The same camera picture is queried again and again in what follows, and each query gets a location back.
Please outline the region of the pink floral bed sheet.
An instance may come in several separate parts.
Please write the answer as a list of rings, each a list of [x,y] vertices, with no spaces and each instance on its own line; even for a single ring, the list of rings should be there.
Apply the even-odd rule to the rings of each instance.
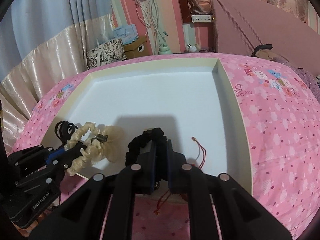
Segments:
[[[253,168],[253,196],[271,211],[293,239],[308,239],[319,222],[319,103],[306,83],[286,65],[262,59],[214,54],[169,55],[115,62],[68,77],[33,109],[12,152],[39,144],[60,108],[89,74],[157,60],[190,63],[218,58],[238,100]]]

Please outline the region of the white power strip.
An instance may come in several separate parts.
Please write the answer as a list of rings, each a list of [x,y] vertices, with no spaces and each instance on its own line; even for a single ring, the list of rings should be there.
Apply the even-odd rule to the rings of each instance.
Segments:
[[[212,15],[192,15],[191,20],[193,23],[211,23],[214,17]]]

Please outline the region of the white shallow tray box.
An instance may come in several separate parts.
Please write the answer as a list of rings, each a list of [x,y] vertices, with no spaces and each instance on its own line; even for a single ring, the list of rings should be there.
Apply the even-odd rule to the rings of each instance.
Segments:
[[[176,152],[203,172],[233,177],[253,191],[251,158],[245,125],[226,70],[217,58],[190,63],[157,60],[89,74],[71,93],[52,121],[42,143],[59,146],[55,125],[63,120],[123,129],[115,163],[102,160],[80,172],[110,176],[125,166],[129,142],[144,130],[159,127]]]

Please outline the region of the black white floral bag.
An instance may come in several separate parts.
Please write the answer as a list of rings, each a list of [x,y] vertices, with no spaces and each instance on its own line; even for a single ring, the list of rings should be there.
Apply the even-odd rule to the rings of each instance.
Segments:
[[[121,38],[112,39],[86,52],[86,66],[88,69],[125,59],[127,57]]]

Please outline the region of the brown cardboard box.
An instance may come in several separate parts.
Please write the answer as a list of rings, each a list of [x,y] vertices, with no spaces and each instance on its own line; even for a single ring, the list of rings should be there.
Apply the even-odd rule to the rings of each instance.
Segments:
[[[146,36],[140,36],[134,42],[124,45],[124,50],[127,59],[150,56]]]

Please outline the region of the black hair claw clip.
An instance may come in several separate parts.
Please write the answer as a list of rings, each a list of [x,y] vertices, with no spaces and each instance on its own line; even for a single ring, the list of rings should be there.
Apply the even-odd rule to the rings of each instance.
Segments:
[[[78,129],[75,124],[68,121],[60,121],[55,125],[54,132],[60,140],[61,145],[59,148],[65,146],[68,140],[71,139],[72,134]]]

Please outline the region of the cream scrunchie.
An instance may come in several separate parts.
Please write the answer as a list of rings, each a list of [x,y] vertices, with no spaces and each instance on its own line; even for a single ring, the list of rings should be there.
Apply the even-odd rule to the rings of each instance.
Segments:
[[[86,167],[93,166],[103,159],[115,163],[120,155],[120,140],[124,131],[119,126],[104,126],[99,129],[95,123],[86,122],[77,129],[63,146],[64,150],[74,149],[80,143],[80,156],[73,159],[67,168],[69,176],[74,176]]]

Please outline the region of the pink headboard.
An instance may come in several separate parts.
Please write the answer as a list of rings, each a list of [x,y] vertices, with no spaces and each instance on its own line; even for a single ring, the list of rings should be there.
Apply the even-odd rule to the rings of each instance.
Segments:
[[[262,44],[313,75],[319,74],[319,35],[301,20],[260,0],[210,0],[215,51],[251,56]]]

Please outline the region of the light blue paper bag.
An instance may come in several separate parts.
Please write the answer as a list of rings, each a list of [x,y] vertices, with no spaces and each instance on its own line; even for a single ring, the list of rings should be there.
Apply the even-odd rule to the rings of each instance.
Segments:
[[[121,39],[123,45],[131,44],[139,38],[135,24],[119,26],[113,30],[113,35]]]

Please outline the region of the purple dotted cloth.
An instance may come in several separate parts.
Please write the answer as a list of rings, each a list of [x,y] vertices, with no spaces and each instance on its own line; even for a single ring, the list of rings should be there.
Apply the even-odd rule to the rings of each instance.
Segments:
[[[291,68],[306,84],[306,86],[311,90],[317,101],[320,100],[319,94],[319,75],[314,76],[309,71],[305,70],[301,67],[295,67],[293,64],[291,64],[289,61],[285,60],[281,56],[274,56],[272,57],[272,61],[284,64]]]

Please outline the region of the blue and cream curtain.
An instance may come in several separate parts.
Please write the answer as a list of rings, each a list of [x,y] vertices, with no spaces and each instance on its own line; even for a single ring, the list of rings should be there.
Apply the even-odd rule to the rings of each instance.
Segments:
[[[7,152],[50,89],[86,70],[86,53],[111,37],[111,23],[111,0],[13,0],[1,20]]]

